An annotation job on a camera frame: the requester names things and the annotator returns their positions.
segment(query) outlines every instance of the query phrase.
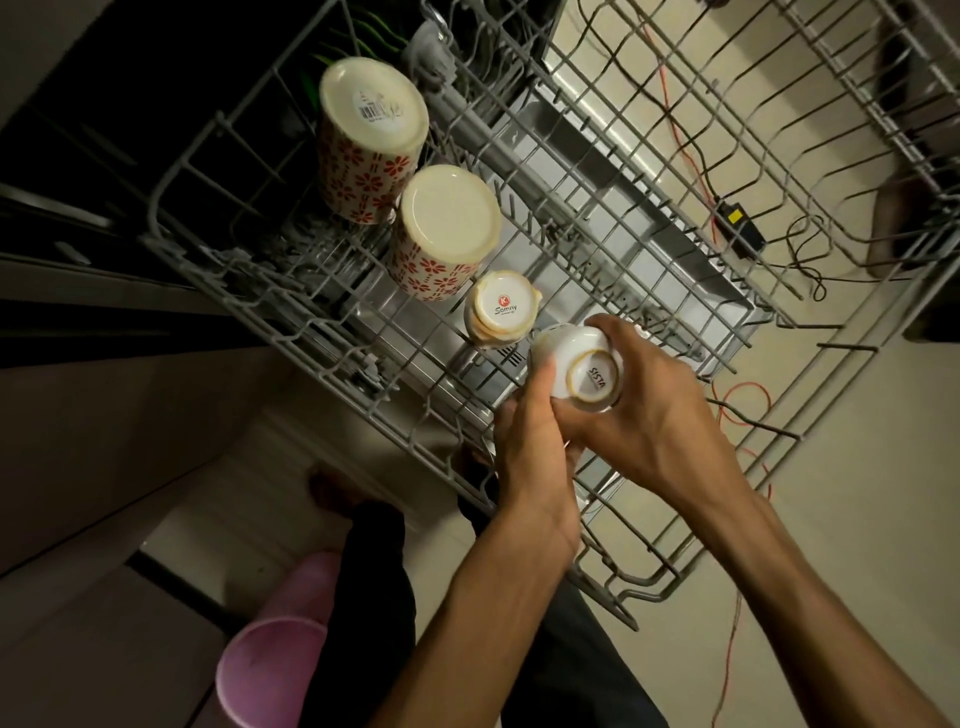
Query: upside-down cup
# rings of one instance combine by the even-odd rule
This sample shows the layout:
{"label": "upside-down cup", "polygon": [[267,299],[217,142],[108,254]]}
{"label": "upside-down cup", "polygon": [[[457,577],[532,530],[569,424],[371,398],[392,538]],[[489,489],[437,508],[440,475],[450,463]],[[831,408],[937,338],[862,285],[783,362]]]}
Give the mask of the upside-down cup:
{"label": "upside-down cup", "polygon": [[349,58],[324,72],[320,104],[321,197],[351,222],[387,222],[429,131],[423,97],[391,65]]}
{"label": "upside-down cup", "polygon": [[387,270],[421,301],[452,296],[500,239],[500,207],[487,184],[466,169],[421,169],[400,196]]}
{"label": "upside-down cup", "polygon": [[515,344],[533,328],[540,291],[516,271],[490,271],[476,282],[464,305],[464,326],[480,349]]}
{"label": "upside-down cup", "polygon": [[620,397],[623,358],[599,328],[575,324],[547,327],[534,338],[530,354],[535,368],[553,354],[557,373],[550,394],[558,400],[600,412]]}

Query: mug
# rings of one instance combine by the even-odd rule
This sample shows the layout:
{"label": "mug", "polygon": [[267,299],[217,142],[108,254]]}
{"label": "mug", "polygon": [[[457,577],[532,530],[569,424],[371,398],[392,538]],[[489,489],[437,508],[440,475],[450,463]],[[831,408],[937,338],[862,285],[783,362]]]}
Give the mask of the mug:
{"label": "mug", "polygon": [[516,271],[490,271],[464,304],[464,325],[481,349],[499,349],[526,336],[537,320],[540,291]]}
{"label": "mug", "polygon": [[552,397],[588,412],[613,405],[623,388],[623,358],[595,327],[556,324],[538,332],[530,349],[534,367],[553,354],[557,374]]}
{"label": "mug", "polygon": [[421,169],[400,196],[387,270],[400,290],[442,301],[466,283],[500,240],[500,207],[466,169]]}
{"label": "mug", "polygon": [[324,72],[320,103],[321,197],[351,222],[387,222],[429,131],[423,97],[391,65],[349,58]]}

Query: red floral mug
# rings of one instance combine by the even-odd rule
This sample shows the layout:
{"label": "red floral mug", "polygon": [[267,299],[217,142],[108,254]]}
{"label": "red floral mug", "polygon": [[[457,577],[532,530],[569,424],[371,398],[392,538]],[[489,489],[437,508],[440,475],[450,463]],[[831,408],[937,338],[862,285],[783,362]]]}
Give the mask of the red floral mug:
{"label": "red floral mug", "polygon": [[423,97],[392,66],[351,58],[326,69],[320,99],[321,196],[351,222],[386,222],[429,129]]}
{"label": "red floral mug", "polygon": [[465,169],[421,169],[403,190],[388,271],[421,301],[452,296],[500,239],[500,208],[486,183]]}

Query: black pants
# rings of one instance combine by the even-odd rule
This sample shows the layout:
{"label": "black pants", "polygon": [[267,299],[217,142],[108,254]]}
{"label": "black pants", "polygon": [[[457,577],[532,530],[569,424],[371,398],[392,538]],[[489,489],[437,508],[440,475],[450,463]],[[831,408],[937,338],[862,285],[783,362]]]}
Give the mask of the black pants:
{"label": "black pants", "polygon": [[[479,532],[486,517],[461,510]],[[403,515],[387,503],[356,509],[344,546],[326,644],[300,728],[361,728],[414,649],[414,593],[403,570]],[[564,581],[503,707],[504,728],[651,728],[666,721],[584,602]]]}

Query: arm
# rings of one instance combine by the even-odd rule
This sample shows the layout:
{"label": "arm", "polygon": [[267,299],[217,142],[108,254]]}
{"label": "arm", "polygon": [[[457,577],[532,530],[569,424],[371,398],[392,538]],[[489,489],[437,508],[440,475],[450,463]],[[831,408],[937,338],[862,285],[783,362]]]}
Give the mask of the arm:
{"label": "arm", "polygon": [[624,358],[620,402],[554,409],[565,435],[662,497],[743,593],[810,725],[949,726],[806,562],[747,483],[690,369],[612,316]]}
{"label": "arm", "polygon": [[564,451],[553,376],[551,362],[497,412],[500,507],[371,726],[496,723],[580,542],[571,467],[582,450]]}

